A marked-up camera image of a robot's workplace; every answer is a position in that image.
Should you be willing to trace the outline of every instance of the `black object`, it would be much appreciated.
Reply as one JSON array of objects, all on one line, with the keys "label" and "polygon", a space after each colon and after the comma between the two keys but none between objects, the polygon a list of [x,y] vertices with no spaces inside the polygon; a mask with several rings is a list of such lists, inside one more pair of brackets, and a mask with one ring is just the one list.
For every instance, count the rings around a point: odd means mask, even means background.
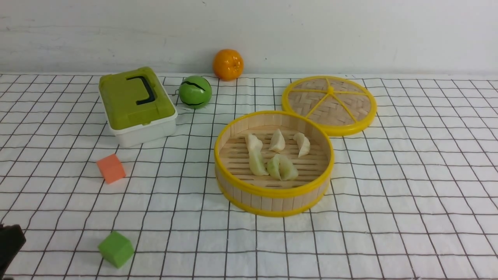
[{"label": "black object", "polygon": [[3,226],[0,224],[0,280],[3,279],[8,266],[24,243],[26,243],[26,238],[19,225]]},{"label": "black object", "polygon": [[136,77],[127,78],[126,80],[128,81],[128,80],[132,80],[132,79],[140,79],[143,83],[143,86],[147,90],[147,93],[149,94],[149,97],[147,99],[138,100],[136,102],[136,104],[142,105],[142,104],[146,104],[149,102],[153,102],[155,100],[154,92],[152,91],[152,88],[151,88],[149,82],[147,81],[147,79],[144,76],[136,76]]}]

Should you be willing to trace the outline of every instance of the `box lid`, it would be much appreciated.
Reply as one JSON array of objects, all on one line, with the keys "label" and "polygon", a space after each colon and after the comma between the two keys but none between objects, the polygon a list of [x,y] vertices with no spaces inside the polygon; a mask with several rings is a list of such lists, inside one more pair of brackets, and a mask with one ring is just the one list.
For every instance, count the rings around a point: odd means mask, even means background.
[{"label": "box lid", "polygon": [[312,76],[291,83],[282,95],[284,111],[315,122],[329,136],[345,136],[366,129],[377,104],[359,84],[333,76]]},{"label": "box lid", "polygon": [[164,87],[149,67],[102,76],[99,90],[109,125],[114,130],[147,125],[176,112]]}]

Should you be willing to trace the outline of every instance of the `orange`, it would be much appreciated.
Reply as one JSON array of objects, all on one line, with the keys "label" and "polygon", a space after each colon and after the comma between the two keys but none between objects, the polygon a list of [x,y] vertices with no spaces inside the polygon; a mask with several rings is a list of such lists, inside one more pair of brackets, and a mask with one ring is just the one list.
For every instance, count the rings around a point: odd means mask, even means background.
[{"label": "orange", "polygon": [[213,60],[213,71],[223,81],[234,80],[244,71],[244,60],[236,50],[223,49]]}]

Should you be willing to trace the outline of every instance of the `plastic storage box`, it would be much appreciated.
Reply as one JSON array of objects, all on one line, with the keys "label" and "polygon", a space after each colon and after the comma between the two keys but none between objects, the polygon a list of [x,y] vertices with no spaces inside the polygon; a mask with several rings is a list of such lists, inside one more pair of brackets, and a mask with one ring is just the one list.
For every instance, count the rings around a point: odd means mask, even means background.
[{"label": "plastic storage box", "polygon": [[122,147],[175,132],[178,112],[151,68],[102,76],[99,90],[111,132]]}]

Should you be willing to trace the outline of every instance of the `yellow rim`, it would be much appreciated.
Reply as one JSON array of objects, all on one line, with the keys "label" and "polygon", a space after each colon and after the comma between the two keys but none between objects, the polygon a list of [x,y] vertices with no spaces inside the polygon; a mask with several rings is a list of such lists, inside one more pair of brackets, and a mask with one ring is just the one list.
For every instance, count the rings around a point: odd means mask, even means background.
[{"label": "yellow rim", "polygon": [[[244,115],[240,118],[237,118],[233,121],[231,121],[229,124],[227,124],[223,130],[220,132],[219,135],[223,135],[233,124],[235,124],[238,121],[241,121],[243,119],[255,116],[255,115],[263,115],[263,114],[281,114],[281,115],[288,115],[292,116],[298,119],[302,119],[305,122],[309,123],[310,125],[314,126],[321,134],[323,137],[328,139],[327,134],[318,126],[316,123],[299,116],[297,114],[289,113],[289,112],[283,112],[283,111],[259,111],[251,114]],[[221,175],[234,187],[237,187],[243,191],[246,191],[251,194],[259,195],[259,196],[266,196],[266,197],[271,197],[271,198],[286,198],[286,197],[293,197],[301,194],[308,193],[312,191],[313,189],[319,187],[321,184],[323,184],[327,179],[330,179],[330,174],[332,172],[332,167],[334,165],[334,149],[332,148],[332,143],[330,141],[327,141],[330,149],[330,161],[329,165],[325,169],[325,171],[315,180],[304,184],[299,187],[291,188],[291,189],[266,189],[262,187],[258,187],[255,185],[251,185],[247,182],[244,182],[237,177],[235,177],[233,174],[231,174],[228,169],[221,164],[220,160],[220,155],[218,153],[219,145],[220,145],[220,137],[216,138],[216,143],[215,143],[215,167],[218,168],[219,172],[221,172]]]},{"label": "yellow rim", "polygon": [[[293,90],[293,88],[297,84],[300,84],[302,82],[306,82],[308,80],[314,80],[314,79],[325,79],[327,81],[327,84],[329,85],[329,88],[331,87],[330,86],[330,80],[337,80],[337,81],[345,82],[345,83],[348,83],[350,85],[354,85],[354,86],[358,87],[362,92],[361,93],[358,93],[358,92],[349,92],[349,91],[335,91],[335,92],[331,92],[331,91],[328,91],[328,90],[327,91],[322,91],[322,90],[306,90],[306,89]],[[347,80],[347,79],[338,78],[338,77],[332,77],[332,76],[312,76],[312,77],[307,77],[307,78],[304,78],[304,79],[297,80],[297,81],[291,83],[290,85],[288,85],[287,88],[285,88],[285,90],[284,90],[284,92],[282,94],[282,109],[285,112],[290,112],[293,115],[298,116],[298,114],[294,112],[294,110],[292,109],[292,107],[289,104],[289,93],[291,91],[325,93],[325,96],[305,116],[306,119],[311,115],[311,113],[313,111],[315,111],[316,108],[318,108],[318,106],[320,106],[320,104],[328,96],[333,96],[334,99],[336,101],[338,101],[339,104],[344,108],[344,110],[346,110],[346,112],[350,115],[350,117],[355,122],[354,124],[347,125],[347,126],[327,126],[327,125],[317,124],[328,136],[345,136],[345,135],[351,135],[351,134],[355,134],[355,133],[358,133],[360,131],[363,131],[364,129],[366,129],[367,127],[369,127],[370,124],[372,124],[372,122],[375,119],[375,115],[377,113],[377,103],[375,102],[374,96],[366,88],[362,87],[361,85],[359,85],[359,84],[357,84],[357,83],[355,83],[353,81]],[[365,95],[365,96],[367,96],[368,99],[370,100],[370,104],[371,104],[370,112],[367,114],[367,116],[363,120],[357,121],[356,118],[353,117],[353,114],[351,114],[351,111],[349,110],[349,108],[347,106],[345,106],[345,104],[339,98],[336,98],[333,95],[333,93],[346,93],[346,94],[357,94],[357,95]]]},{"label": "yellow rim", "polygon": [[216,179],[216,181],[218,183],[218,188],[220,189],[223,196],[225,196],[225,198],[228,199],[228,201],[230,201],[232,204],[234,204],[235,206],[241,208],[242,210],[244,210],[246,212],[253,213],[255,215],[266,216],[266,217],[288,217],[288,216],[300,214],[300,213],[310,209],[311,207],[315,206],[322,199],[322,197],[325,195],[325,193],[327,192],[327,189],[328,189],[328,188],[325,188],[325,190],[315,200],[313,200],[312,202],[310,202],[309,204],[307,204],[301,208],[294,209],[291,211],[267,211],[267,210],[255,209],[255,208],[249,207],[245,204],[242,204],[242,203],[236,201],[233,197],[231,197],[227,194],[227,192],[221,186],[220,181],[218,181],[218,179]]}]

